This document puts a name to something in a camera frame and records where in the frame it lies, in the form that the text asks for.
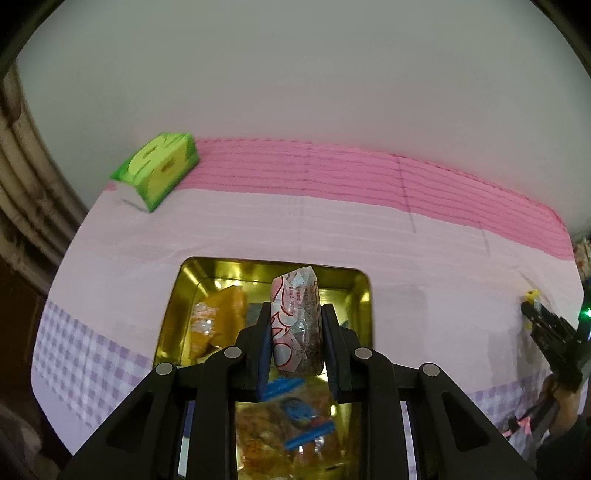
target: purple checkered fabric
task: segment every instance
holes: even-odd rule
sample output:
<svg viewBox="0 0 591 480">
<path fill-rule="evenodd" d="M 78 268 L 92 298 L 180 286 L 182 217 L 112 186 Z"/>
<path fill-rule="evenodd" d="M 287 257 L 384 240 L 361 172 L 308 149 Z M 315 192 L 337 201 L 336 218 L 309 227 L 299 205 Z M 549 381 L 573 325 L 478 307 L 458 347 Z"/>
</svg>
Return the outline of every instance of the purple checkered fabric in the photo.
<svg viewBox="0 0 591 480">
<path fill-rule="evenodd" d="M 150 359 L 131 352 L 72 318 L 47 301 L 37 333 L 33 368 L 59 399 L 92 428 L 100 425 L 151 369 Z M 468 394 L 499 429 L 510 415 L 521 415 L 536 401 L 548 372 Z M 416 478 L 412 436 L 403 403 L 411 478 Z M 513 435 L 513 447 L 522 452 L 528 437 Z"/>
<path fill-rule="evenodd" d="M 487 418 L 499 429 L 507 428 L 507 420 L 511 415 L 520 416 L 525 410 L 531 407 L 537 400 L 542 383 L 549 372 L 540 371 L 534 375 L 523 378 L 510 384 L 499 385 L 498 387 L 479 390 L 468 394 L 468 397 L 482 410 Z M 413 453 L 413 436 L 408 419 L 407 406 L 402 402 L 402 418 L 404 420 L 404 431 L 407 444 L 408 470 L 410 479 L 417 478 L 417 467 Z M 514 434 L 509 442 L 515 450 L 522 453 L 527 446 L 530 437 L 523 431 Z"/>
<path fill-rule="evenodd" d="M 33 368 L 85 424 L 96 428 L 148 374 L 151 361 L 96 333 L 48 300 Z"/>
</svg>

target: green box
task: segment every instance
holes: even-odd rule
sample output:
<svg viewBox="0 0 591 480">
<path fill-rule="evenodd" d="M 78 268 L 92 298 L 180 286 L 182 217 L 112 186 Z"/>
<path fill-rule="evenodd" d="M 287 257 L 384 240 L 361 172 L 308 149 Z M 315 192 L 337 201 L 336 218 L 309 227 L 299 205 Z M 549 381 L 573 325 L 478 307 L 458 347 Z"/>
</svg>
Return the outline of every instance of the green box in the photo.
<svg viewBox="0 0 591 480">
<path fill-rule="evenodd" d="M 162 133 L 111 175 L 119 197 L 152 212 L 199 162 L 190 134 Z"/>
</svg>

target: candy wrapper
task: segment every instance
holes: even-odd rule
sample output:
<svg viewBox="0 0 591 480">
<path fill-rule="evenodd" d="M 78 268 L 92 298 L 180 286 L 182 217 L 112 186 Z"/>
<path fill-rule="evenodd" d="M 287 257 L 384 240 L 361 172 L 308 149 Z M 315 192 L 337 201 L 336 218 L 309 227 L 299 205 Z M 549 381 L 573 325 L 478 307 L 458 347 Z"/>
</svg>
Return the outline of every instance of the candy wrapper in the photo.
<svg viewBox="0 0 591 480">
<path fill-rule="evenodd" d="M 224 288 L 196 303 L 190 321 L 191 360 L 234 345 L 245 327 L 247 306 L 246 294 L 238 286 Z"/>
<path fill-rule="evenodd" d="M 344 462 L 331 411 L 328 386 L 310 378 L 278 378 L 263 402 L 236 409 L 239 478 L 319 477 Z"/>
<path fill-rule="evenodd" d="M 271 334 L 279 372 L 286 376 L 322 372 L 320 298 L 312 267 L 298 268 L 273 279 Z"/>
</svg>

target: metal screw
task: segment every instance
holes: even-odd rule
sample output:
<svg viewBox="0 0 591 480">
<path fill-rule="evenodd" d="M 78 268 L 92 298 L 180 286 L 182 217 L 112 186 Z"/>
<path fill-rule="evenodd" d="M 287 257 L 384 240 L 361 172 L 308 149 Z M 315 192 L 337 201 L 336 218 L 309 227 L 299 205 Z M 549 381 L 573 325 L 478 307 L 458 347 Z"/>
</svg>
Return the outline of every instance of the metal screw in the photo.
<svg viewBox="0 0 591 480">
<path fill-rule="evenodd" d="M 423 366 L 423 372 L 425 372 L 425 375 L 428 375 L 429 377 L 438 376 L 440 371 L 441 370 L 439 370 L 439 367 L 435 364 L 425 364 Z"/>
<path fill-rule="evenodd" d="M 242 355 L 242 350 L 240 350 L 237 346 L 229 346 L 223 352 L 228 358 L 238 358 Z"/>
<path fill-rule="evenodd" d="M 371 357 L 371 350 L 369 348 L 361 346 L 355 350 L 355 356 L 357 358 L 369 358 Z"/>
<path fill-rule="evenodd" d="M 156 365 L 156 373 L 158 375 L 168 375 L 173 371 L 173 366 L 167 362 Z"/>
</svg>

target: pink tablecloth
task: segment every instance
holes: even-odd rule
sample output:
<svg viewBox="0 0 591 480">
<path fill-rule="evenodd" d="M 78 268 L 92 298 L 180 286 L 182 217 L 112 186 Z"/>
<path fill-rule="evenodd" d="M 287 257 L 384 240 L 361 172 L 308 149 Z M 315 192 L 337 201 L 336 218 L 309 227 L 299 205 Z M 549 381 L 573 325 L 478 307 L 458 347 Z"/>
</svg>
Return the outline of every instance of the pink tablecloth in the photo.
<svg viewBox="0 0 591 480">
<path fill-rule="evenodd" d="M 31 378 L 71 451 L 149 370 L 193 255 L 363 270 L 374 347 L 392 362 L 440 364 L 495 423 L 533 401 L 547 366 L 521 333 L 519 298 L 539 288 L 571 322 L 582 299 L 552 210 L 398 155 L 268 140 L 198 149 L 200 164 L 150 215 L 105 191 L 60 266 Z"/>
</svg>

